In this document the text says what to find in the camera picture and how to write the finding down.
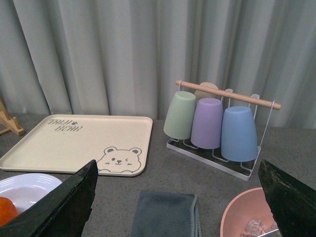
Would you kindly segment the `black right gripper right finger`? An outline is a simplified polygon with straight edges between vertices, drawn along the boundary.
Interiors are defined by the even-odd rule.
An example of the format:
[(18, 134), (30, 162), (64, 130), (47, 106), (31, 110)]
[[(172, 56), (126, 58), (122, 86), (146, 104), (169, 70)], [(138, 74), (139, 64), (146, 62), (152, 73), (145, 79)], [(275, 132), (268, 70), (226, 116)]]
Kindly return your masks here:
[(283, 237), (316, 235), (316, 191), (267, 160), (258, 176), (265, 199)]

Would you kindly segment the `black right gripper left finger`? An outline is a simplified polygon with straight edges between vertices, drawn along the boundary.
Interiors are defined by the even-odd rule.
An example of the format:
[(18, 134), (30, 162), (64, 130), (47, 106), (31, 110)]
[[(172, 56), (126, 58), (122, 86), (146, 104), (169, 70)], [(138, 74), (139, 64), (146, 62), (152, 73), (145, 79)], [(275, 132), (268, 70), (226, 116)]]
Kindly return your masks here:
[(91, 160), (32, 207), (0, 228), (2, 237), (80, 237), (92, 212), (98, 179)]

